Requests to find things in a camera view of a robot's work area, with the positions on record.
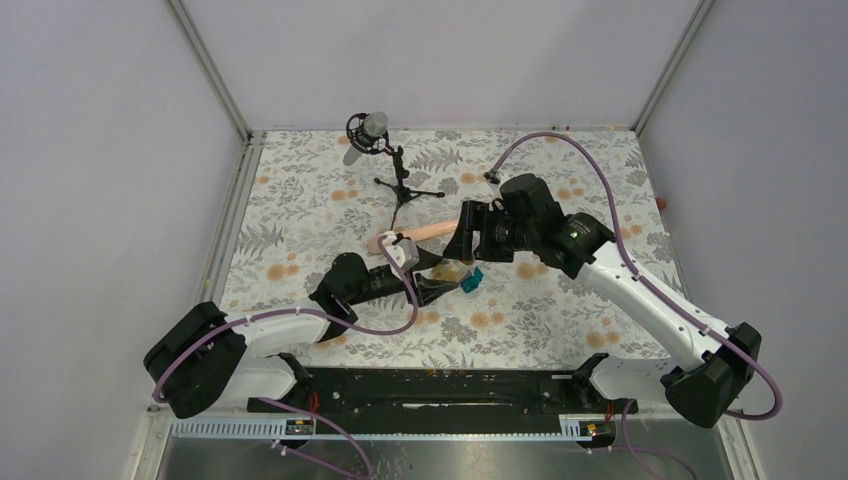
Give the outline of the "teal pill box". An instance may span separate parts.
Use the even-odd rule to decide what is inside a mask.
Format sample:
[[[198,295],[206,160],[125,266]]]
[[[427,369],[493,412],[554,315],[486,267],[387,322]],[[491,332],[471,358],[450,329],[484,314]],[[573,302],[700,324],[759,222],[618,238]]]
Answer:
[[[483,272],[478,267],[474,267],[466,272],[459,281],[459,286],[466,294],[471,293],[479,288],[483,277]]]

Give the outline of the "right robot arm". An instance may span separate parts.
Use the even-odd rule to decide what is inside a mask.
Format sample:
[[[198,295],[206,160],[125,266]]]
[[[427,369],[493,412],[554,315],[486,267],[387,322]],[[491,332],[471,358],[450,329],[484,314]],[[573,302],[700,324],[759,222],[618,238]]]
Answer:
[[[581,378],[573,396],[583,410],[643,400],[667,404],[690,423],[711,428],[750,382],[762,341],[756,329],[728,326],[636,266],[610,229],[587,213],[564,213],[533,174],[506,181],[490,203],[464,201],[443,255],[510,263],[520,251],[613,302],[667,353],[659,359],[593,355],[575,373]]]

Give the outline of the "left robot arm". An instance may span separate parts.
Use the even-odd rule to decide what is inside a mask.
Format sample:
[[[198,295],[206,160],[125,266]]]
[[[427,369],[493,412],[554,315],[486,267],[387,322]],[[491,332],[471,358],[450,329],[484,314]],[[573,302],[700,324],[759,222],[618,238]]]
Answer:
[[[152,398],[179,419],[209,409],[242,407],[260,397],[296,411],[309,401],[310,385],[296,371],[288,348],[320,344],[348,331],[394,336],[411,329],[422,307],[458,289],[456,282],[430,279],[403,261],[368,268],[351,252],[338,255],[316,289],[290,306],[232,320],[215,302],[195,305],[145,355],[154,382]],[[393,329],[360,325],[354,306],[404,295],[409,319]]]

